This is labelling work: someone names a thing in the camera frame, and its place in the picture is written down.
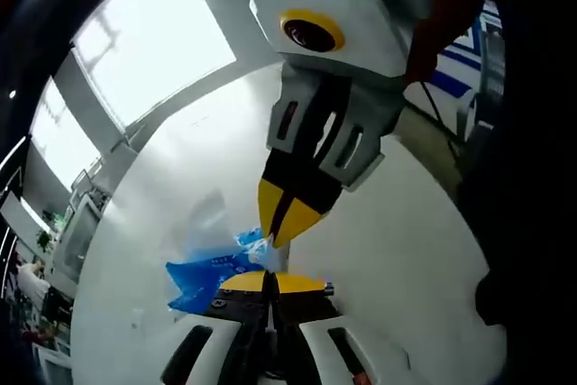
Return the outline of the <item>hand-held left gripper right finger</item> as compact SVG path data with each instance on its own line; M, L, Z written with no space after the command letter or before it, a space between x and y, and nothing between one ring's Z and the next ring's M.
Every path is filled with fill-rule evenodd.
M271 311L277 359L287 384L409 384L411 365L398 344L340 313L325 285L276 273Z

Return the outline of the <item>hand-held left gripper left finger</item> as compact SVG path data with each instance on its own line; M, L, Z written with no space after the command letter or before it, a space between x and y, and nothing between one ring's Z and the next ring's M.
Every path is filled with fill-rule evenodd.
M238 274L221 285L205 312L184 316L169 344L162 384L256 384L269 318L270 273Z

